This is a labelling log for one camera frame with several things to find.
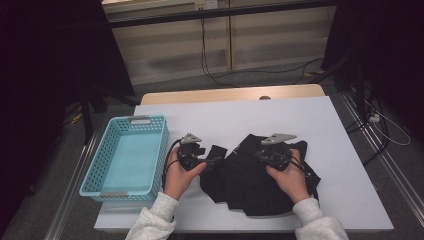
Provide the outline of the black metal crossbar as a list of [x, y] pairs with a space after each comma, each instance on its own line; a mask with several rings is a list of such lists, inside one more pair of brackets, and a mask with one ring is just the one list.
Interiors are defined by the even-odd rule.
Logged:
[[302, 10], [319, 7], [337, 6], [340, 0], [297, 0], [285, 3], [263, 4], [241, 7], [229, 7], [214, 10], [200, 10], [184, 13], [173, 13], [159, 16], [134, 17], [118, 20], [110, 20], [111, 28], [133, 27], [141, 25], [161, 24], [189, 20], [200, 20], [228, 16], [240, 16], [249, 14], [269, 13], [278, 11]]

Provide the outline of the wide black curtain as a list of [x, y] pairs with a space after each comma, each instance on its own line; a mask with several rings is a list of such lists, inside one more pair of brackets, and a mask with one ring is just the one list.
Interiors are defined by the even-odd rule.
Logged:
[[66, 106], [133, 92], [102, 0], [0, 0], [0, 237], [44, 170]]

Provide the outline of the black tripod stand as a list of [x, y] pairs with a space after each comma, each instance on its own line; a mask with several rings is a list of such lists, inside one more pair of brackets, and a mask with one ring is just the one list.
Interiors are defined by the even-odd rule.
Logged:
[[132, 100], [126, 96], [117, 94], [105, 87], [98, 84], [88, 84], [80, 87], [80, 106], [81, 113], [84, 123], [85, 140], [84, 144], [87, 144], [93, 135], [93, 126], [91, 121], [90, 108], [93, 108], [95, 112], [104, 113], [108, 109], [108, 105], [104, 100], [105, 96], [110, 96], [121, 103], [128, 106], [135, 107], [138, 102]]

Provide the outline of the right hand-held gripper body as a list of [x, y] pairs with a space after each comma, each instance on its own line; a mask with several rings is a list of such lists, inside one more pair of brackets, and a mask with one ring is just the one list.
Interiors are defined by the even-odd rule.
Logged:
[[254, 156], [267, 166], [284, 171], [292, 157], [287, 141], [295, 138], [296, 135], [274, 133], [261, 141], [262, 149], [255, 152]]

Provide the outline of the black shorts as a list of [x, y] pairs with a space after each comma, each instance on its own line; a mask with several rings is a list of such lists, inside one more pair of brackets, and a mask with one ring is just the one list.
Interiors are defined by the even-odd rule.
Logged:
[[242, 210], [249, 217], [275, 216], [292, 210], [294, 203], [266, 171], [256, 152], [264, 149], [263, 136], [249, 134], [229, 154], [213, 145], [207, 158], [215, 160], [211, 171], [200, 175], [201, 189], [215, 202], [230, 210]]

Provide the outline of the light blue plastic basket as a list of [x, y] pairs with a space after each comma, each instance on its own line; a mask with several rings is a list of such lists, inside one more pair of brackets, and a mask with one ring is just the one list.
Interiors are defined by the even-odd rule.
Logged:
[[168, 128], [163, 115], [112, 118], [79, 194], [95, 201], [153, 201], [162, 184]]

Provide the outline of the white table mat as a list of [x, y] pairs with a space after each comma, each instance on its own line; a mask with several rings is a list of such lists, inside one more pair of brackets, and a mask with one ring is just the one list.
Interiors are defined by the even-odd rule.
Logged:
[[[169, 139], [188, 132], [233, 150], [247, 135], [291, 134], [307, 142], [306, 161], [320, 176], [321, 210], [337, 218], [348, 232], [378, 232], [393, 224], [371, 183], [329, 97], [140, 105], [138, 115], [163, 114]], [[280, 233], [299, 227], [292, 214], [248, 217], [214, 203], [197, 181], [175, 212], [179, 233]]]

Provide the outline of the metal floor rail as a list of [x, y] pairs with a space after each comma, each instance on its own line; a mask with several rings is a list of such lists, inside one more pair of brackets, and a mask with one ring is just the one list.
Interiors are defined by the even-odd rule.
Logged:
[[377, 154], [379, 161], [391, 177], [397, 189], [409, 205], [411, 211], [416, 216], [419, 223], [424, 228], [424, 200], [411, 185], [405, 174], [401, 171], [394, 158], [388, 150], [383, 149], [383, 141], [378, 137], [376, 131], [370, 124], [365, 123], [356, 110], [356, 104], [351, 96], [342, 93], [341, 99], [346, 105], [349, 113], [355, 120], [355, 124], [359, 126], [361, 133], [365, 136], [371, 148]]
[[73, 171], [70, 182], [66, 187], [59, 207], [56, 210], [53, 220], [49, 225], [44, 240], [60, 240], [64, 231], [69, 214], [72, 210], [76, 196], [78, 195], [80, 184], [84, 178], [83, 174], [89, 162], [89, 156], [92, 154], [97, 141], [96, 136], [90, 137], [83, 146], [82, 152], [78, 158], [76, 167]]

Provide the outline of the person's right hand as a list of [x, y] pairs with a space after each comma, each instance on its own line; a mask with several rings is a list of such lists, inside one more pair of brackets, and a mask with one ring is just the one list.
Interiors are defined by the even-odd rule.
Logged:
[[266, 167], [266, 171], [294, 204], [310, 197], [304, 172], [293, 163], [290, 163], [284, 171], [278, 171], [270, 166]]

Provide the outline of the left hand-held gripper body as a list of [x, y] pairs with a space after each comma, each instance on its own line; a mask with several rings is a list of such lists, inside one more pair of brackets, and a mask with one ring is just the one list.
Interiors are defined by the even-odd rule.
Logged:
[[192, 170], [199, 163], [199, 156], [204, 155], [206, 149], [200, 146], [201, 139], [187, 133], [180, 141], [177, 153], [180, 165], [187, 171]]

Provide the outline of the white wall socket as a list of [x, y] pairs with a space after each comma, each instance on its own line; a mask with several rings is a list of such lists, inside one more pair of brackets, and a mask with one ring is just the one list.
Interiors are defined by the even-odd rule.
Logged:
[[218, 0], [198, 0], [194, 6], [196, 10], [213, 10], [218, 8]]

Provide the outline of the narrow black curtain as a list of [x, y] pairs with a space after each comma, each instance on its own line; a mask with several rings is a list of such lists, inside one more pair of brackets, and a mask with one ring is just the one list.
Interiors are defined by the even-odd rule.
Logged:
[[338, 0], [321, 67], [346, 56], [424, 141], [424, 0]]

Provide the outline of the wooden table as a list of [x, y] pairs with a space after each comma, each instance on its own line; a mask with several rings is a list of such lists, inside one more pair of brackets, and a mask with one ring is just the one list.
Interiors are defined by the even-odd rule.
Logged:
[[321, 97], [323, 88], [318, 84], [242, 87], [227, 89], [192, 90], [148, 93], [141, 99], [142, 105], [201, 103], [218, 101], [259, 100], [261, 96], [273, 99]]

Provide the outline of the black metal stand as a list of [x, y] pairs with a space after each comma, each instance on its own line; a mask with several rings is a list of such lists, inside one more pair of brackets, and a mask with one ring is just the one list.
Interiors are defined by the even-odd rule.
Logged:
[[332, 77], [338, 91], [353, 90], [355, 103], [361, 117], [365, 116], [365, 85], [363, 65], [349, 55], [342, 57], [337, 63], [315, 77], [311, 84], [320, 84], [322, 81]]

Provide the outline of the person's left hand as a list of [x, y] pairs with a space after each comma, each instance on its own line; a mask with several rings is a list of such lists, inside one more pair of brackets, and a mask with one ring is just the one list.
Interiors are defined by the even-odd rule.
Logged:
[[186, 171], [181, 165], [177, 157], [179, 148], [172, 150], [165, 167], [165, 186], [163, 192], [169, 197], [179, 200], [183, 193], [189, 188], [192, 180], [202, 173], [206, 167], [206, 163], [200, 163], [193, 169]]

